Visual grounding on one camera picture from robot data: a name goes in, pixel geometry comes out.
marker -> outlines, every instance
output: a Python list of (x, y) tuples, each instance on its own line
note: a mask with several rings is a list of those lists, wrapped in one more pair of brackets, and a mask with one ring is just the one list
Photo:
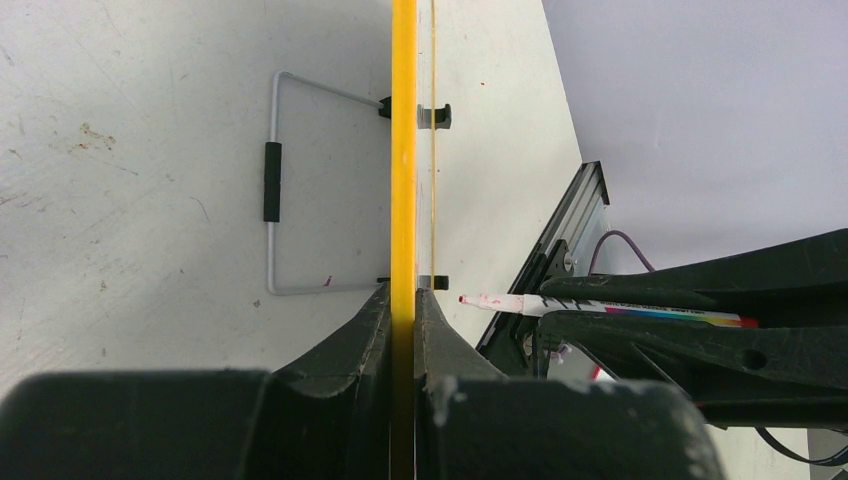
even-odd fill
[(717, 327), (757, 328), (759, 326), (755, 319), (734, 313), (705, 312), (674, 307), (649, 307), (630, 303), (575, 300), (543, 297), (541, 295), (463, 295), (459, 297), (459, 302), (485, 310), (520, 313), (528, 317), (541, 317), (550, 312), (572, 310), (706, 322)]

cable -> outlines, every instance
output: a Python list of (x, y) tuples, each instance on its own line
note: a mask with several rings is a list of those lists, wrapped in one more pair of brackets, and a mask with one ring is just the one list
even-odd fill
[(601, 238), (598, 239), (598, 243), (595, 245), (595, 251), (592, 253), (592, 261), (589, 263), (589, 272), (586, 275), (591, 275), (595, 271), (595, 264), (598, 262), (598, 255), (600, 255), (601, 253), (601, 245), (603, 245), (604, 240), (613, 235), (621, 237), (622, 239), (624, 239), (625, 242), (627, 242), (628, 245), (630, 245), (630, 248), (633, 250), (633, 253), (635, 253), (636, 256), (639, 257), (639, 260), (642, 262), (642, 265), (644, 265), (649, 272), (653, 272), (656, 270), (653, 265), (651, 265), (651, 262), (649, 262), (648, 259), (645, 258), (645, 255), (642, 253), (642, 250), (639, 250), (639, 247), (636, 246), (636, 242), (634, 242), (632, 238), (630, 238), (626, 233), (622, 232), (621, 230), (610, 230), (605, 234), (601, 235)]
[(822, 458), (820, 460), (811, 460), (809, 458), (804, 458), (801, 455), (798, 455), (792, 450), (789, 450), (786, 445), (777, 441), (777, 439), (774, 438), (765, 428), (757, 427), (755, 428), (755, 430), (758, 434), (760, 434), (760, 437), (762, 437), (762, 439), (769, 444), (771, 448), (777, 450), (780, 454), (789, 457), (792, 460), (808, 463), (810, 465), (817, 465), (819, 467), (839, 467), (848, 463), (848, 445), (843, 447), (842, 450), (834, 453), (833, 455), (827, 458)]

table surface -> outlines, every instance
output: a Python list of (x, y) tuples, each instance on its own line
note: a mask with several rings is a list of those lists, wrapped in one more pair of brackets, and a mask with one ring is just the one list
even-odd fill
[[(471, 342), (580, 155), (539, 2), (437, 6), (436, 268)], [(263, 147), (281, 68), (379, 100), (389, 0), (0, 5), (0, 393), (45, 370), (278, 368), (370, 292), (265, 291)], [(388, 274), (389, 123), (283, 87), (278, 281)]]

gray background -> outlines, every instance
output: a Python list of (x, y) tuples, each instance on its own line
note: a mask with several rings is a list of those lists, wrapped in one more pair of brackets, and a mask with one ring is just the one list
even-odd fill
[[(610, 224), (654, 266), (848, 225), (848, 2), (543, 3)], [(609, 243), (619, 272), (643, 271)]]

black handle grip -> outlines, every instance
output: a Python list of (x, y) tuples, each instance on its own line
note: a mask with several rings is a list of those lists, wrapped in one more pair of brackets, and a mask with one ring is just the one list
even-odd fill
[(280, 181), (283, 178), (283, 144), (265, 143), (265, 206), (266, 222), (280, 223)]

